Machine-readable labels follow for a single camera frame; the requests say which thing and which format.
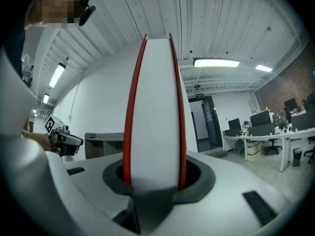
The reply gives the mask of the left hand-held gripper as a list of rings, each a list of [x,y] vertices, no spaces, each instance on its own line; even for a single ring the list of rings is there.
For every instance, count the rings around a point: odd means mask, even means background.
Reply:
[[[50,115],[45,124],[48,135],[58,135],[58,144],[53,147],[53,151],[60,156],[75,156],[80,146],[83,145],[83,139],[70,135],[69,127],[59,118]]]

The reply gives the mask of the person's left hand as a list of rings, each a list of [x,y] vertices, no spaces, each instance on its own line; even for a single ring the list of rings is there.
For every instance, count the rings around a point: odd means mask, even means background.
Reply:
[[[57,133],[54,136],[45,134],[43,148],[45,151],[53,151],[53,147],[58,144],[58,135]]]

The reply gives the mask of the person's left forearm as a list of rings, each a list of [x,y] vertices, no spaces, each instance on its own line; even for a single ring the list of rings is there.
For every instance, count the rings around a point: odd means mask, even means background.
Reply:
[[[44,150],[47,150],[47,145],[49,145],[47,134],[41,133],[31,133],[26,130],[22,130],[22,136],[27,139],[36,141]]]

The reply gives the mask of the black trash bin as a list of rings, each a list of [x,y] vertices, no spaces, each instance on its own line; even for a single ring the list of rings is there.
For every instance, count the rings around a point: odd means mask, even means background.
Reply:
[[[292,163],[293,167],[300,166],[301,155],[302,155],[302,151],[299,147],[293,149],[293,163]]]

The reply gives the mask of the black double door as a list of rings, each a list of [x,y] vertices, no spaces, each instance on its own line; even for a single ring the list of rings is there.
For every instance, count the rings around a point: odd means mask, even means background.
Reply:
[[[189,99],[198,152],[222,147],[221,129],[211,96]]]

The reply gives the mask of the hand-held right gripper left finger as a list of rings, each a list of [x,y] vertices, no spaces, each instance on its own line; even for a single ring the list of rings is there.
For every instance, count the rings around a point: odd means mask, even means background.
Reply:
[[[35,141],[2,135],[0,171],[17,206],[49,236],[137,236],[88,202],[61,158]]]

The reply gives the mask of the long white office desk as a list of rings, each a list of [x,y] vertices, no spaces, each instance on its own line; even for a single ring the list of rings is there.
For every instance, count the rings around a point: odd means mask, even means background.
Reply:
[[[276,134],[272,135],[266,135],[266,136],[222,136],[222,144],[223,149],[226,149],[227,146],[227,140],[242,140],[244,142],[245,146],[245,155],[244,160],[248,161],[248,147],[247,143],[248,140],[251,141],[268,141],[270,139],[280,139],[282,142],[282,152],[281,152],[281,164],[280,164],[280,172],[283,172],[286,164],[285,162],[290,162],[291,160],[291,140],[292,139],[301,139],[301,138],[307,138],[307,137],[313,137],[315,136],[315,127],[311,129],[301,130],[298,131],[297,129],[295,131],[288,131],[286,133]]]

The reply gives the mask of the black computer monitor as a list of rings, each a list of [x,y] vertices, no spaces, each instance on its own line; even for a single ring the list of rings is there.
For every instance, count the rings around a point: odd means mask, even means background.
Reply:
[[[252,115],[250,116],[250,120],[251,120],[252,127],[262,126],[262,125],[267,125],[267,124],[272,123],[270,114],[268,111],[263,111],[258,114]]]

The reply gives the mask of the red book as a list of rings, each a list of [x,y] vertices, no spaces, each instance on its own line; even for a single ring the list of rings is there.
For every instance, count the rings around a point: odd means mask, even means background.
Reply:
[[[124,182],[138,193],[182,190],[186,149],[184,101],[173,38],[144,38],[126,110]]]

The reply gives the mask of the person's black shirt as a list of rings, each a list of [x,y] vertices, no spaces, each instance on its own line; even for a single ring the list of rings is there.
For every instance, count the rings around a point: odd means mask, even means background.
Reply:
[[[22,52],[25,42],[25,29],[18,27],[13,29],[4,42],[4,48],[11,65],[17,72],[20,79],[22,78]]]

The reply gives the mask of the black desk divider panel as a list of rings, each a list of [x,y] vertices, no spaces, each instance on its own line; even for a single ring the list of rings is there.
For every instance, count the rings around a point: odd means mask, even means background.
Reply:
[[[262,126],[250,127],[248,129],[249,136],[269,136],[269,135],[274,135],[274,134],[275,134],[275,127],[272,123],[267,124],[267,125],[262,125]]]
[[[315,112],[308,112],[291,118],[292,130],[302,131],[315,128]]]

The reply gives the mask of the grey wooden desk hutch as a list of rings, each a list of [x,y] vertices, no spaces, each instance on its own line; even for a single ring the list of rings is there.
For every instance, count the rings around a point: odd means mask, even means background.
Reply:
[[[86,133],[86,159],[109,156],[123,152],[123,133]]]

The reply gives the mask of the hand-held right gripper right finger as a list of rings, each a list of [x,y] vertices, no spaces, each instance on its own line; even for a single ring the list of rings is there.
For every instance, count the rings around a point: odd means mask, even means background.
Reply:
[[[199,202],[175,205],[151,236],[275,236],[296,211],[281,192],[246,167],[192,151],[187,154],[213,169],[214,187]],[[276,213],[267,225],[261,225],[244,198],[250,191]]]

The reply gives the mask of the beige storage boxes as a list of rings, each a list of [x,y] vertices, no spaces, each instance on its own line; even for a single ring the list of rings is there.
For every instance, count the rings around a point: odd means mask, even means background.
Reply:
[[[247,160],[250,162],[256,161],[262,156],[261,142],[251,141],[247,144]]]

